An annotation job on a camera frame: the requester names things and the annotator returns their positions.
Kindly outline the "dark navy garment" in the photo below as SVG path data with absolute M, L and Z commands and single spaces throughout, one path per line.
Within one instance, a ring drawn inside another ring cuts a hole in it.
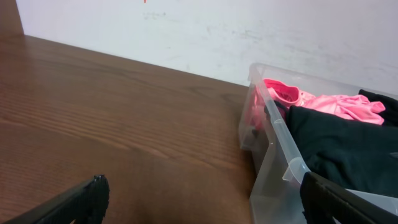
M 307 167 L 342 188 L 397 196 L 397 128 L 277 102 Z

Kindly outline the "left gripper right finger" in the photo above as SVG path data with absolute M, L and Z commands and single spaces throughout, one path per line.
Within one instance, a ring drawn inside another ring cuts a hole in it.
M 397 224 L 397 215 L 314 172 L 305 173 L 300 198 L 308 224 Z

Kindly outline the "pink garment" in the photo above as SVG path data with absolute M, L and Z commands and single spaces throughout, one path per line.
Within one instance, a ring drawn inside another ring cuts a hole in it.
M 372 102 L 364 95 L 315 96 L 279 80 L 265 78 L 263 82 L 283 118 L 286 118 L 291 106 L 301 106 L 348 120 L 378 125 L 384 122 L 381 113 L 386 107 L 380 101 Z

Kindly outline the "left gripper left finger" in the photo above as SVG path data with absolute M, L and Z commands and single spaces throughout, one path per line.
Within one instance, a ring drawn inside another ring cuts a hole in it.
M 102 224 L 109 193 L 107 178 L 95 175 L 5 224 Z

